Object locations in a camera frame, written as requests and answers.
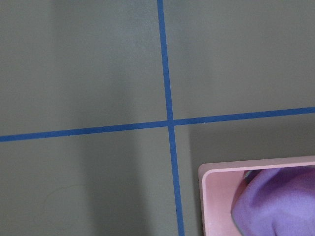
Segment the purple cloth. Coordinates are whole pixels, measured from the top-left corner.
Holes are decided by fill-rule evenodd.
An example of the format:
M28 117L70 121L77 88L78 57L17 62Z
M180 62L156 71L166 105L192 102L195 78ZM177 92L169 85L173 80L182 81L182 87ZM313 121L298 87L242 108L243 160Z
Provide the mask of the purple cloth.
M231 216L243 236L313 236L315 169L312 166L246 171L246 187Z

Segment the pink plastic bin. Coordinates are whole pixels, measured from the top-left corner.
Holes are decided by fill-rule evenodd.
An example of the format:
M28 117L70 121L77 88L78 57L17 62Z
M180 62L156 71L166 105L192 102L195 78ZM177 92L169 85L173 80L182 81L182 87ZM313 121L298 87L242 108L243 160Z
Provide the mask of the pink plastic bin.
M313 156L202 164L198 169L206 236L312 236Z

